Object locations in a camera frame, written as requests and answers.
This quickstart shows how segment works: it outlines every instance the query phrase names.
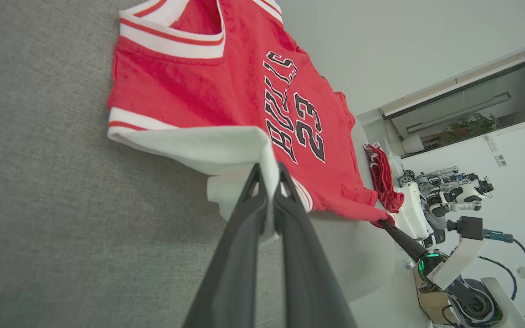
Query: green plant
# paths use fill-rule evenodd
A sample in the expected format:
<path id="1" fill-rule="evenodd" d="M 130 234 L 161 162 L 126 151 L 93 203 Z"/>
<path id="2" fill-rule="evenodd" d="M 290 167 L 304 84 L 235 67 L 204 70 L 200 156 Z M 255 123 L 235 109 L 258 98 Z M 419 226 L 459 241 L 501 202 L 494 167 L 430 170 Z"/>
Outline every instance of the green plant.
<path id="1" fill-rule="evenodd" d="M 449 128 L 444 128 L 441 135 L 441 140 L 445 144 L 456 143 L 463 139 L 469 139 L 482 135 L 490 131 L 499 129 L 499 121 L 493 114 L 489 115 L 489 118 L 476 113 L 473 115 L 473 119 L 469 120 L 465 117 L 458 118 L 456 123 L 449 125 Z"/>

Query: bulls jersey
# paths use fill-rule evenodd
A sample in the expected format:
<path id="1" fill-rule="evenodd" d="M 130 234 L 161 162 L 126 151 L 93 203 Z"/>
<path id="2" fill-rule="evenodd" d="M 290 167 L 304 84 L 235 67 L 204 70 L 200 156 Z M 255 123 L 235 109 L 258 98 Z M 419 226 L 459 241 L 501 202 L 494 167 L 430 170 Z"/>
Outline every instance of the bulls jersey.
<path id="1" fill-rule="evenodd" d="M 207 174 L 231 174 L 225 161 L 251 166 L 274 156 L 306 210 L 390 218 L 363 187 L 344 95 L 284 31 L 274 0 L 150 0 L 119 14 L 109 137 Z M 264 141 L 247 142 L 253 129 L 270 154 L 257 148 Z M 202 169 L 213 162 L 215 170 Z"/>

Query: white robot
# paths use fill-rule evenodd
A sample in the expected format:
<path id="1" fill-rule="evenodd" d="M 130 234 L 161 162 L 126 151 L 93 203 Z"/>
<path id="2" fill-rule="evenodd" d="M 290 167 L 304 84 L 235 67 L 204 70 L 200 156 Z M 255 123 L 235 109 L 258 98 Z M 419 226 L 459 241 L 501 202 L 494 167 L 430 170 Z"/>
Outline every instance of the white robot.
<path id="1" fill-rule="evenodd" d="M 459 174 L 459 168 L 436 170 L 416 176 L 405 170 L 398 178 L 400 186 L 413 183 L 418 185 L 421 206 L 427 221 L 436 229 L 447 227 L 444 215 L 459 210 L 480 210 L 481 201 L 494 190 L 490 180 L 479 180 L 475 174 Z"/>

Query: red basketball jersey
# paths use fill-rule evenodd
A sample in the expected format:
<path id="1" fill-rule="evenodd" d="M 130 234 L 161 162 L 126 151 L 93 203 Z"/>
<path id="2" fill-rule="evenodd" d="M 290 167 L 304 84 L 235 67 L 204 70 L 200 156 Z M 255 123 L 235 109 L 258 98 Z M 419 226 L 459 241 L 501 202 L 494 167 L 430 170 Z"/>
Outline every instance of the red basketball jersey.
<path id="1" fill-rule="evenodd" d="M 150 0 L 122 11 L 113 80 L 109 135 L 259 127 L 307 210 L 391 220 L 363 187 L 344 95 L 284 31 L 274 0 Z"/>

